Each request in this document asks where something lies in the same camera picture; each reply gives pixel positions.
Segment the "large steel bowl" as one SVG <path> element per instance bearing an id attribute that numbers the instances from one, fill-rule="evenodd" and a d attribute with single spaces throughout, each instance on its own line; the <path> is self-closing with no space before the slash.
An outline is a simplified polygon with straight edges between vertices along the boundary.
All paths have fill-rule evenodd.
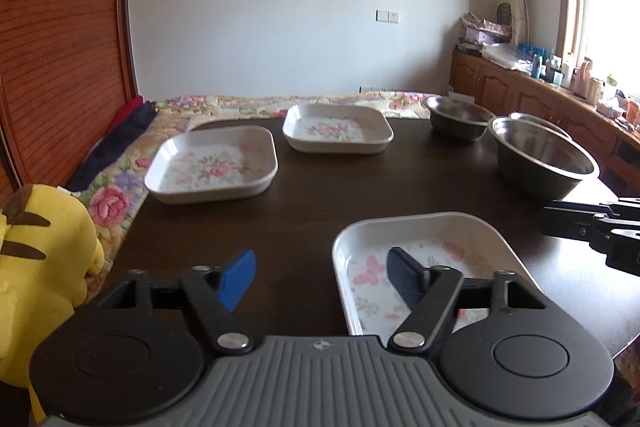
<path id="1" fill-rule="evenodd" d="M 492 118 L 499 171 L 520 190 L 540 199 L 561 199 L 584 181 L 597 179 L 597 161 L 577 142 L 542 124 Z"/>

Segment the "small steel bowl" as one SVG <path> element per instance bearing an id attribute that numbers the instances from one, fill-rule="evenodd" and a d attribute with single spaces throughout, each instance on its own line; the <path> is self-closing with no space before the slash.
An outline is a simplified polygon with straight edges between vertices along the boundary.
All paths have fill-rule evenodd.
<path id="1" fill-rule="evenodd" d="M 523 122 L 528 122 L 529 124 L 536 124 L 537 126 L 541 126 L 541 127 L 545 127 L 549 130 L 552 130 L 553 132 L 559 133 L 560 135 L 563 135 L 565 139 L 567 140 L 571 140 L 572 137 L 570 136 L 570 134 L 568 132 L 566 132 L 565 130 L 563 130 L 561 127 L 557 126 L 556 124 L 552 124 L 551 121 L 545 120 L 544 118 L 538 117 L 538 116 L 534 116 L 534 115 L 529 115 L 526 113 L 521 113 L 521 112 L 512 112 L 509 114 L 509 118 L 512 120 L 516 120 L 516 121 L 523 121 Z"/>

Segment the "medium steel bowl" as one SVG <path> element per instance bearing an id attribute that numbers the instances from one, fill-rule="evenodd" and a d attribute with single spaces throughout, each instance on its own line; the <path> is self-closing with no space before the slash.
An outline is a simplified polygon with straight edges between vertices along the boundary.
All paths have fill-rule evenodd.
<path id="1" fill-rule="evenodd" d="M 473 143 L 487 131 L 495 117 L 490 110 L 476 104 L 458 101 L 450 96 L 431 95 L 426 99 L 432 129 L 441 136 Z"/>

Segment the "wooden sideboard cabinet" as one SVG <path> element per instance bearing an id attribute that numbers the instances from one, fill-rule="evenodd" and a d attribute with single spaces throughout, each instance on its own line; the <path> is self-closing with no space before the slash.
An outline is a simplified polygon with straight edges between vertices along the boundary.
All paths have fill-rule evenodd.
<path id="1" fill-rule="evenodd" d="M 459 51 L 452 54 L 449 87 L 496 115 L 520 112 L 556 124 L 596 158 L 600 179 L 616 195 L 639 195 L 638 133 L 624 130 L 572 92 Z"/>

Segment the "floral bed quilt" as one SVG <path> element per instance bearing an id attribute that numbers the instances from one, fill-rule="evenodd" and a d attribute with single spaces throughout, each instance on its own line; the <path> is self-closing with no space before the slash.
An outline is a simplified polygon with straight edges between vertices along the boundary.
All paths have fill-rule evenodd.
<path id="1" fill-rule="evenodd" d="M 426 119 L 426 98 L 425 93 L 408 91 L 270 98 L 225 95 L 168 98 L 153 103 L 157 116 L 152 124 L 114 164 L 101 171 L 87 190 L 72 193 L 85 206 L 101 202 L 105 196 L 116 197 L 104 213 L 92 216 L 104 249 L 103 271 L 108 272 L 113 268 L 134 217 L 148 195 L 143 184 L 146 170 L 162 143 L 174 135 L 215 121 L 282 118 L 292 106 L 305 103 L 362 105 L 377 109 L 387 117 Z"/>

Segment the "pink bottle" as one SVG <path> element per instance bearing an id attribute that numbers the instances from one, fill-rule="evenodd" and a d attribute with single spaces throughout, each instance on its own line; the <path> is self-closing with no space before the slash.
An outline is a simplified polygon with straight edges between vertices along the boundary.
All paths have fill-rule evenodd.
<path id="1" fill-rule="evenodd" d="M 591 79 L 592 61 L 589 57 L 585 57 L 580 67 L 575 70 L 572 91 L 578 98 L 587 98 L 590 79 Z"/>

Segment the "yellow plush toy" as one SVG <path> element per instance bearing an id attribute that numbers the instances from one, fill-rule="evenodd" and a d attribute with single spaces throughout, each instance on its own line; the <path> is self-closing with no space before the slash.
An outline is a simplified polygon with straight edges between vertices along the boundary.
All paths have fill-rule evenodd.
<path id="1" fill-rule="evenodd" d="M 28 184 L 1 208 L 1 424 L 42 418 L 29 380 L 36 348 L 88 295 L 104 250 L 88 210 L 58 187 Z"/>

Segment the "navy folded cloth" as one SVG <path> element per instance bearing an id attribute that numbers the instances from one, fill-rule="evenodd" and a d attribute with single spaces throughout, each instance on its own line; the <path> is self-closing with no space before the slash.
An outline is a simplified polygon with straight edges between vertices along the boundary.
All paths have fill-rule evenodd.
<path id="1" fill-rule="evenodd" d="M 140 138 L 156 116 L 155 105 L 151 102 L 144 102 L 135 108 L 123 122 L 107 132 L 104 138 L 93 147 L 65 185 L 66 190 L 71 192 L 87 190 L 101 171 L 114 164 L 125 153 L 127 147 Z"/>

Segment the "white paper bag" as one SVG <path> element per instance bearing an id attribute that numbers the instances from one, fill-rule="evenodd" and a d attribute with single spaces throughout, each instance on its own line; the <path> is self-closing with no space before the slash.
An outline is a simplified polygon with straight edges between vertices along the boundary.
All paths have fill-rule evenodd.
<path id="1" fill-rule="evenodd" d="M 475 104 L 475 98 L 472 95 L 467 95 L 467 94 L 458 93 L 454 91 L 449 91 L 447 95 L 449 96 L 449 98 L 452 98 L 453 100 L 456 100 L 456 101 Z"/>

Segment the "red folded cloth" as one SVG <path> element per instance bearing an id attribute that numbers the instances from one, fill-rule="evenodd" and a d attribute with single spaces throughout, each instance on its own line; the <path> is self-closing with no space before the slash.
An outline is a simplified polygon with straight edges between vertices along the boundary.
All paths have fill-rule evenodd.
<path id="1" fill-rule="evenodd" d="M 128 101 L 125 105 L 123 105 L 118 110 L 118 112 L 116 113 L 116 115 L 114 116 L 110 124 L 107 126 L 105 134 L 109 135 L 111 132 L 113 132 L 132 113 L 134 113 L 134 110 L 140 107 L 143 104 L 143 102 L 144 102 L 144 98 L 142 98 L 141 95 L 137 95 L 134 98 L 132 98 L 130 101 Z"/>

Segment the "white power strip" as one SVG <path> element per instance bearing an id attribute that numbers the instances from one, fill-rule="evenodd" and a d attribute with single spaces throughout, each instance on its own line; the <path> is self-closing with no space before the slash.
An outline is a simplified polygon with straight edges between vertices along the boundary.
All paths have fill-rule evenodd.
<path id="1" fill-rule="evenodd" d="M 369 92 L 396 92 L 399 91 L 397 88 L 384 88 L 384 87 L 374 87 L 374 86 L 360 86 L 358 88 L 359 93 L 369 93 Z"/>

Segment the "stack of papers and boxes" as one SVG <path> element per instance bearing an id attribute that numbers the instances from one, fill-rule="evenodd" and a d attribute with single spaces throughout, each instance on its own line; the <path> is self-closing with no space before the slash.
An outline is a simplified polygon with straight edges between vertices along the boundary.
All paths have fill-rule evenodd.
<path id="1" fill-rule="evenodd" d="M 509 44 L 512 39 L 510 25 L 501 25 L 469 12 L 460 17 L 461 36 L 454 47 L 457 51 L 481 56 L 488 46 Z"/>

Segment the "wooden louvered wardrobe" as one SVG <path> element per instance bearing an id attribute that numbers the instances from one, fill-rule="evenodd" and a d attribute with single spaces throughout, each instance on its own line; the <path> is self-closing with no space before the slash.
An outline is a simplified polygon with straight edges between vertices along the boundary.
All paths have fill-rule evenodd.
<path id="1" fill-rule="evenodd" d="M 138 93 L 128 0 L 1 0 L 1 194 L 62 185 Z"/>

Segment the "wall switch socket plate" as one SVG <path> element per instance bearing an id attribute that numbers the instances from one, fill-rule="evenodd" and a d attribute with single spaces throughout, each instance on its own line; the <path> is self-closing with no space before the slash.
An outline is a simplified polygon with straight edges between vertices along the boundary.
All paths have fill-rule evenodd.
<path id="1" fill-rule="evenodd" d="M 375 20 L 380 23 L 398 24 L 399 13 L 387 10 L 377 10 L 375 14 Z"/>

